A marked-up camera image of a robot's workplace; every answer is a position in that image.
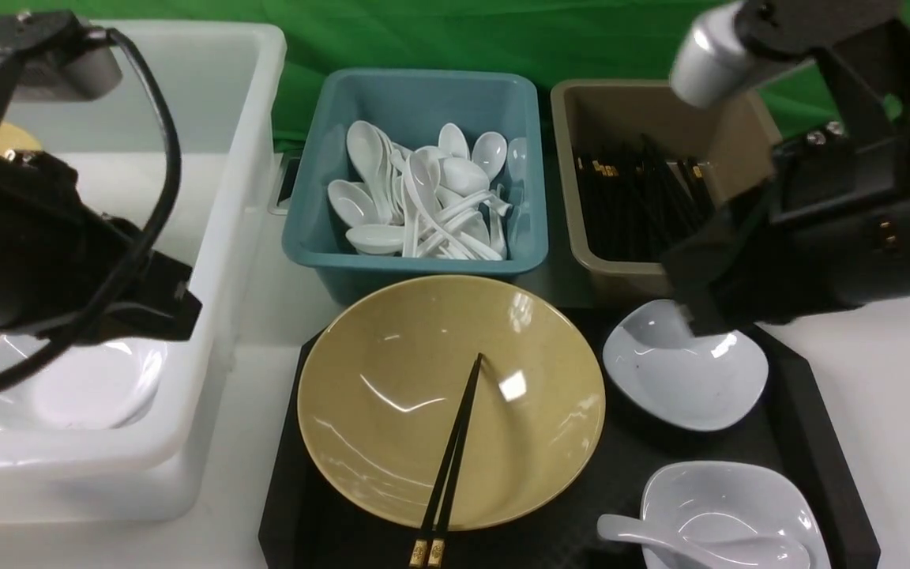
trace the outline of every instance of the yellow bowl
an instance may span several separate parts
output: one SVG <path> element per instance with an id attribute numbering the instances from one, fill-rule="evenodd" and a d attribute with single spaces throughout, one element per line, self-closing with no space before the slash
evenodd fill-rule
<path id="1" fill-rule="evenodd" d="M 314 464 L 358 507 L 419 527 L 476 353 L 485 356 L 450 529 L 552 500 L 599 442 L 599 361 L 549 303 L 487 278 L 384 288 L 315 342 L 297 416 Z"/>

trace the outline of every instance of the teal plastic bin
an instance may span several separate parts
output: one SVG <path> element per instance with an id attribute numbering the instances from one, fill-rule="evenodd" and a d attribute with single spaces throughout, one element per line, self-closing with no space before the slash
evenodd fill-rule
<path id="1" fill-rule="evenodd" d="M 359 180 L 346 154 L 346 133 L 355 120 L 379 126 L 390 139 L 416 150 L 437 145 L 454 122 L 472 145 L 488 130 L 528 140 L 524 184 L 512 185 L 508 169 L 494 182 L 510 189 L 506 221 L 509 259 L 466 262 L 357 255 L 346 226 L 329 205 L 325 188 L 335 179 Z M 536 87 L 501 73 L 350 69 L 325 80 L 314 112 L 293 198 L 283 230 L 283 250 L 293 262 L 314 267 L 332 298 L 343 305 L 394 282 L 424 274 L 477 274 L 509 281 L 546 258 L 546 194 Z"/>

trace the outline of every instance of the green screen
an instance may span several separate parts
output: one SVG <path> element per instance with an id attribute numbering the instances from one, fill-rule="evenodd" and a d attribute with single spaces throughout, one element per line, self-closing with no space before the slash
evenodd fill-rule
<path id="1" fill-rule="evenodd" d="M 269 22 L 288 38 L 273 116 L 306 136 L 325 76 L 347 67 L 503 71 L 541 93 L 565 79 L 665 78 L 705 0 L 0 0 L 0 13 L 69 8 L 94 18 Z M 910 0 L 904 19 L 910 24 Z M 832 116 L 816 69 L 763 89 L 785 134 Z"/>

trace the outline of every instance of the beige plastic bin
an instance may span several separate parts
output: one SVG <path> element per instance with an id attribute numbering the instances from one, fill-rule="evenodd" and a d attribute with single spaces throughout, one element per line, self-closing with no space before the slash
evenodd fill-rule
<path id="1" fill-rule="evenodd" d="M 668 296 L 671 287 L 658 263 L 607 262 L 589 250 L 574 174 L 575 149 L 599 152 L 622 141 L 640 148 L 640 134 L 647 134 L 669 159 L 701 160 L 716 204 L 773 172 L 770 149 L 780 134 L 756 93 L 706 111 L 679 100 L 664 81 L 572 80 L 554 87 L 550 98 L 571 251 L 591 275 L 596 301 L 602 305 Z"/>

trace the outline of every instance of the white plate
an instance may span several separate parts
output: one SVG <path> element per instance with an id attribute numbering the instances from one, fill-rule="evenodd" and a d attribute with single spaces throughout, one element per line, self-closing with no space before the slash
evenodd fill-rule
<path id="1" fill-rule="evenodd" d="M 0 371 L 44 345 L 0 337 Z M 156 393 L 167 343 L 141 338 L 73 347 L 18 386 L 0 393 L 0 430 L 104 429 L 142 417 Z"/>
<path id="2" fill-rule="evenodd" d="M 802 492 L 772 469 L 739 462 L 678 462 L 652 475 L 641 519 L 697 541 L 779 534 L 803 544 L 810 569 L 830 569 L 827 547 Z M 644 551 L 648 569 L 686 569 L 667 553 Z"/>
<path id="3" fill-rule="evenodd" d="M 768 382 L 768 357 L 754 340 L 740 332 L 694 338 L 668 300 L 622 320 L 603 346 L 603 364 L 644 410 L 697 431 L 736 424 Z"/>

